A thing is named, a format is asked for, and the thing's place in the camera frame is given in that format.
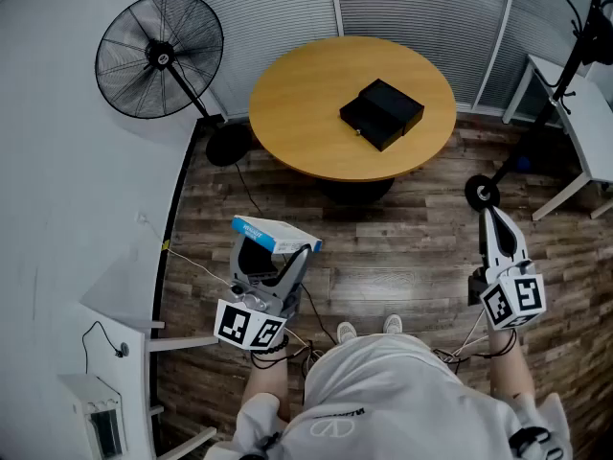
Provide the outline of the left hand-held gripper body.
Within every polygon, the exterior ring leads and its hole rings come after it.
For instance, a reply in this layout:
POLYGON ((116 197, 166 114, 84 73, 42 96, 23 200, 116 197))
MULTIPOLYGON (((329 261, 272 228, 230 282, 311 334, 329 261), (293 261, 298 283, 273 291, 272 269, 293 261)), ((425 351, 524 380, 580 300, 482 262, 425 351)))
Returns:
POLYGON ((234 278, 230 296, 217 302, 214 336, 245 351, 270 350, 299 309, 300 286, 292 278, 275 286, 234 278))

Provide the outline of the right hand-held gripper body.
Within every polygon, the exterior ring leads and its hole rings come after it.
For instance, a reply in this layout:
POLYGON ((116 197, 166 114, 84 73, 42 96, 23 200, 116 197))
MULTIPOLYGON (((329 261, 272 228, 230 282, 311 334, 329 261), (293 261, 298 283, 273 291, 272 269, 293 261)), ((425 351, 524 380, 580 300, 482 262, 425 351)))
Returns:
POLYGON ((468 277, 468 304, 481 304, 493 330, 513 330, 546 310, 543 276, 530 260, 497 275, 481 267, 468 277))

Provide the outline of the blue white packet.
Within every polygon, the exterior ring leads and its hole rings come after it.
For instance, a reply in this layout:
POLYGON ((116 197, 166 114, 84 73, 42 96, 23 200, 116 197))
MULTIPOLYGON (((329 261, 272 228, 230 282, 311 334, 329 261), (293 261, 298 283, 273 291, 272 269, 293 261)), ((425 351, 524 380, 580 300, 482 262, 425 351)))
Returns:
POLYGON ((284 221, 234 216, 232 228, 276 255, 293 254, 304 245, 314 253, 322 248, 320 239, 284 221))

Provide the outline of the black drawer box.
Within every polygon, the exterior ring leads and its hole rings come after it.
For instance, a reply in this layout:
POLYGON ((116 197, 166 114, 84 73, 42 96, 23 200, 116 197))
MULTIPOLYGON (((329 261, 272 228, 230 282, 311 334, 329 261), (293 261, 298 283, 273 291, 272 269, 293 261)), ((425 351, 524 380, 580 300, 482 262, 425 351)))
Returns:
POLYGON ((339 110, 340 118, 378 151, 385 151, 422 119, 424 106, 377 79, 339 110))

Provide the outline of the person's right forearm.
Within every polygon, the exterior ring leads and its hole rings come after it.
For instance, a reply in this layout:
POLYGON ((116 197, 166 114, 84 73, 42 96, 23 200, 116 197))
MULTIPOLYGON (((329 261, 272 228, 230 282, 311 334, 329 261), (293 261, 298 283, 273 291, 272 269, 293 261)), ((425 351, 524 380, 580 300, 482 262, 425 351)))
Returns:
POLYGON ((499 397, 528 394, 535 397, 533 376, 515 331, 495 331, 488 326, 490 392, 499 397))

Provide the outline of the person's left forearm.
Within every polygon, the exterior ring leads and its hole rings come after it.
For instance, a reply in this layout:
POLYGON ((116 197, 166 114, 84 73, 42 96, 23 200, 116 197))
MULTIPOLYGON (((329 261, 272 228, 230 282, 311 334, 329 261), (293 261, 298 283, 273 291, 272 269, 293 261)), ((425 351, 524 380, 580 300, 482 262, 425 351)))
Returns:
POLYGON ((252 367, 241 404, 258 394, 272 395, 279 401, 278 417, 288 423, 290 419, 287 349, 273 354, 252 356, 252 367))

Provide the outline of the black table base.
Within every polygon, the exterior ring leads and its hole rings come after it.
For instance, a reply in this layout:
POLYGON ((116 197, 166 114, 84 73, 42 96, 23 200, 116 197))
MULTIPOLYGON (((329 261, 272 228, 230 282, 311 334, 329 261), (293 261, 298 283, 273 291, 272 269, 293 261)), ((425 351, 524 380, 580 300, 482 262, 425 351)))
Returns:
POLYGON ((320 191, 333 202, 341 205, 368 205, 379 201, 394 184, 388 178, 368 182, 341 182, 326 179, 316 181, 320 191))

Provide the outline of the black electric scooter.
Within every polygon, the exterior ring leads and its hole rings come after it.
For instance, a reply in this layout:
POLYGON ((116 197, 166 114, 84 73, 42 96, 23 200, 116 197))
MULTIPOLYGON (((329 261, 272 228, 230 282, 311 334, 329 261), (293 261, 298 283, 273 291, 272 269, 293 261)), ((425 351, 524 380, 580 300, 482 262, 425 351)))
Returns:
POLYGON ((576 44, 564 65, 556 82, 553 83, 554 93, 543 105, 535 122, 529 131, 523 134, 508 159, 493 177, 473 175, 465 184, 465 198, 469 206, 480 212, 485 208, 498 206, 500 194, 497 184, 517 165, 524 154, 530 140, 545 127, 554 110, 563 104, 563 98, 568 95, 567 88, 579 66, 598 62, 613 64, 613 23, 605 17, 604 8, 613 4, 613 0, 590 0, 587 17, 574 21, 576 44))

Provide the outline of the person's white shirt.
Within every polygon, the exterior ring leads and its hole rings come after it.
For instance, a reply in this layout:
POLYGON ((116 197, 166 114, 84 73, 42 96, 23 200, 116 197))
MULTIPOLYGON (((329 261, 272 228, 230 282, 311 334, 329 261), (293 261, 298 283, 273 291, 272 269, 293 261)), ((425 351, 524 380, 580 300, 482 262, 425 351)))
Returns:
POLYGON ((253 397, 204 460, 573 460, 557 395, 484 394, 406 334, 333 348, 306 377, 303 411, 286 423, 278 407, 253 397))

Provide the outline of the white appliance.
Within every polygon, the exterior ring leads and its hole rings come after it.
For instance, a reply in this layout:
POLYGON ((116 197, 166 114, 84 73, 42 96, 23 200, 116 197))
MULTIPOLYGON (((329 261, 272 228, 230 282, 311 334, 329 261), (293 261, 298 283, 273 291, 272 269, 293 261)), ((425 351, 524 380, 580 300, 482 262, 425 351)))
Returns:
POLYGON ((89 448, 88 460, 121 460, 127 453, 121 395, 93 374, 59 375, 89 448))

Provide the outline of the black standing fan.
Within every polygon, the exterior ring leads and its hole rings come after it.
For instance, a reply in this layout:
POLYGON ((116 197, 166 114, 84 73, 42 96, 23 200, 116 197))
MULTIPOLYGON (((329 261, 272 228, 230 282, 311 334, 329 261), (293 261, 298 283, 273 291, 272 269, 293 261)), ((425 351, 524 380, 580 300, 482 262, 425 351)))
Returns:
POLYGON ((95 76, 107 103, 135 119, 160 119, 192 105, 213 134, 206 146, 217 167, 236 164, 252 135, 240 124, 218 125, 201 100, 220 66, 224 34, 203 0, 138 0, 109 25, 95 76))

